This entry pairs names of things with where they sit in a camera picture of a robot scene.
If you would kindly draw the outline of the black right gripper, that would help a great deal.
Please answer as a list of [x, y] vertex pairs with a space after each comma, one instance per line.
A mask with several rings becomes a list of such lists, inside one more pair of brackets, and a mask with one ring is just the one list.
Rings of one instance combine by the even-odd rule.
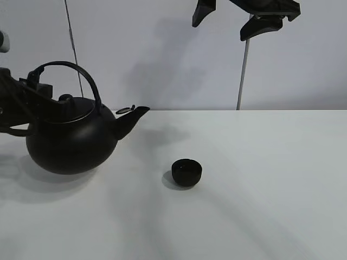
[[[231, 0], [245, 12], [254, 15], [240, 30], [240, 40], [246, 41], [264, 33], [278, 31], [283, 26], [282, 16], [291, 22], [300, 14], [300, 4], [291, 0], [238, 1]], [[203, 19], [216, 10], [216, 0], [198, 0], [192, 16], [192, 26], [198, 27]]]

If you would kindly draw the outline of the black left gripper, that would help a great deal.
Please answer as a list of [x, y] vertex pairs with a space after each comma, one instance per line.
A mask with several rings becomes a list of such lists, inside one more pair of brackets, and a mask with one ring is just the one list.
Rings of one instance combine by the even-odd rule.
[[59, 103], [36, 91], [25, 79], [15, 80], [8, 68], [1, 68], [1, 132], [33, 135], [39, 119], [56, 115]]

